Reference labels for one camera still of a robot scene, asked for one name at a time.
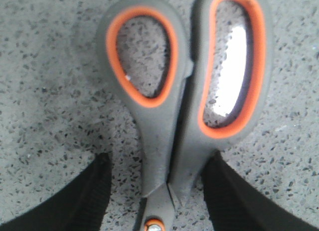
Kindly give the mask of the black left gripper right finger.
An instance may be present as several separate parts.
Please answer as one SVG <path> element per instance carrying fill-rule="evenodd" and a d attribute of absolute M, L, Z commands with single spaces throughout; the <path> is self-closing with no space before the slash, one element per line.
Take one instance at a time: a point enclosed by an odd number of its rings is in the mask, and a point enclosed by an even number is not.
<path fill-rule="evenodd" d="M 263 196 L 215 153 L 202 181 L 204 200 L 216 231 L 315 231 Z"/>

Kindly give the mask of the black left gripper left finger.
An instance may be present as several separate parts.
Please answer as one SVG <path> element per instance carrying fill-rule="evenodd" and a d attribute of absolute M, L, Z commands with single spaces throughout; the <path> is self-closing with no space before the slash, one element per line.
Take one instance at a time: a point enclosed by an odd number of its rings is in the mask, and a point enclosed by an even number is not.
<path fill-rule="evenodd" d="M 111 193 L 111 160 L 100 153 L 73 181 L 2 231 L 98 231 Z"/>

